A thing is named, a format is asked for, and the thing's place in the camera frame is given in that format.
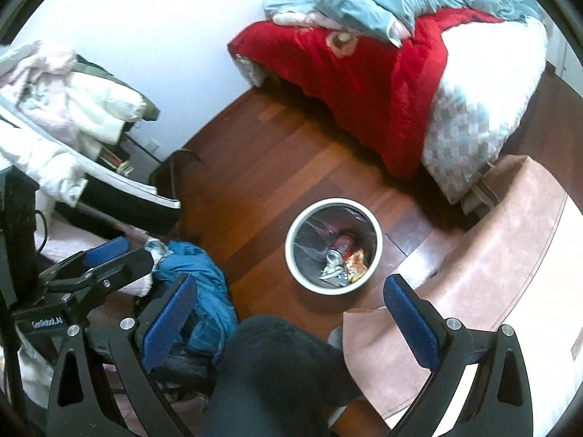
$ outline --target red soda can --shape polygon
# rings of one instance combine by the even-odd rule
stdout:
[[[343,264],[355,252],[355,237],[350,232],[342,232],[326,251],[328,264]]]

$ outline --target trash can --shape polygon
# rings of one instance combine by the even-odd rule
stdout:
[[[291,224],[285,244],[292,276],[323,295],[348,294],[364,285],[382,253],[383,232],[377,219],[347,198],[310,205]]]

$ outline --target blue gripper pad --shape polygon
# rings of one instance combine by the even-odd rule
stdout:
[[[104,245],[96,246],[87,251],[83,258],[83,266],[86,268],[95,268],[119,255],[127,253],[129,250],[129,242],[120,236],[115,240],[105,243]]]
[[[168,352],[196,304],[196,279],[191,274],[184,276],[186,277],[182,281],[179,278],[161,298],[153,300],[139,317],[140,327],[136,331],[136,337],[139,341],[138,347],[142,350],[141,364],[147,373],[160,366],[168,357]],[[163,308],[158,314],[159,305]],[[147,317],[152,313],[157,316],[150,325]]]
[[[419,366],[437,371],[441,364],[437,336],[393,276],[385,280],[383,299]]]

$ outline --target dark pants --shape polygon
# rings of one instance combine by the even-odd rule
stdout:
[[[254,317],[227,344],[202,437],[325,437],[325,410],[360,394],[341,351],[285,320]]]

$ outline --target white trash can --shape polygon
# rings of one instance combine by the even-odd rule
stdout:
[[[359,280],[336,287],[320,279],[326,251],[339,234],[350,232],[355,249],[363,249],[368,270]],[[347,198],[327,198],[306,208],[287,233],[287,267],[298,283],[323,295],[340,295],[362,287],[377,268],[383,253],[383,232],[371,211]]]

